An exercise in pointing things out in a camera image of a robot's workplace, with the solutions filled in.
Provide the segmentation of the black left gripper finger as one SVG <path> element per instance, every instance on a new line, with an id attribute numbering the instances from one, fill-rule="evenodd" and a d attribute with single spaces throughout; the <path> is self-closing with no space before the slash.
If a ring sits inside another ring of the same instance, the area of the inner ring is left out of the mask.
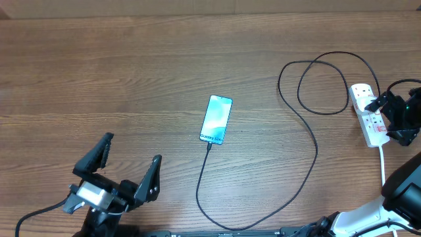
<path id="1" fill-rule="evenodd" d="M 155 201 L 160 192 L 160 169 L 161 169 L 162 155 L 156 155 L 152 159 L 152 163 L 139 184 L 134 198 L 136 206 L 141 206 L 144 203 Z"/>
<path id="2" fill-rule="evenodd" d="M 75 164 L 73 173 L 93 174 L 98 169 L 105 168 L 113 137 L 113 133 L 105 133 L 98 143 Z"/>

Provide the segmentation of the white power strip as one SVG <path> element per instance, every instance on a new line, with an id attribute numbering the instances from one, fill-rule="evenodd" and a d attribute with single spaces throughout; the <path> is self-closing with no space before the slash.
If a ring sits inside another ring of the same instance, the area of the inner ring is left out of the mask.
<path id="1" fill-rule="evenodd" d="M 351 96 L 352 103 L 357 97 L 374 96 L 373 89 L 368 84 L 352 85 L 349 88 L 349 94 Z M 380 147 L 390 141 L 389 136 L 387 136 L 387 128 L 381 116 L 380 110 L 366 115 L 357 114 L 357 118 L 368 147 Z"/>

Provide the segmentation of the blue Samsung Galaxy smartphone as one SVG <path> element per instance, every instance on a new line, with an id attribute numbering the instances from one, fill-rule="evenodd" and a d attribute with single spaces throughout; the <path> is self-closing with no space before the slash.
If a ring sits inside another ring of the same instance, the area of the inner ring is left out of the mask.
<path id="1" fill-rule="evenodd" d="M 199 135 L 201 141 L 223 144 L 232 105 L 233 100 L 229 97 L 210 96 Z"/>

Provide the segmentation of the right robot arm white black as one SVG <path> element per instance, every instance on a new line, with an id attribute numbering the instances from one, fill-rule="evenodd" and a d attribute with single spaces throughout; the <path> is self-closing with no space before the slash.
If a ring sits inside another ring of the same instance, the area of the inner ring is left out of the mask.
<path id="1" fill-rule="evenodd" d="M 349 93 L 368 147 L 381 149 L 390 140 L 410 145 L 420 132 L 420 89 L 409 99 L 390 89 L 375 96 L 368 84 Z M 420 234 L 420 156 L 415 155 L 382 180 L 375 200 L 348 212 L 322 217 L 308 226 L 307 236 L 379 236 L 395 230 Z"/>

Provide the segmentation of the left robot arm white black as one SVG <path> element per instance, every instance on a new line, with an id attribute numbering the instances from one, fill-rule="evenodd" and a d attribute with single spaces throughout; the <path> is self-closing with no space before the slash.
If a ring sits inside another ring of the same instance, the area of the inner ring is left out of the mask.
<path id="1" fill-rule="evenodd" d="M 72 171 L 81 181 L 78 185 L 70 185 L 63 211 L 73 214 L 81 207 L 89 207 L 77 236 L 115 236 L 123 213 L 155 201 L 159 196 L 161 155 L 152 158 L 139 184 L 130 180 L 117 183 L 97 173 L 98 169 L 106 167 L 113 137 L 114 134 L 107 132 Z"/>

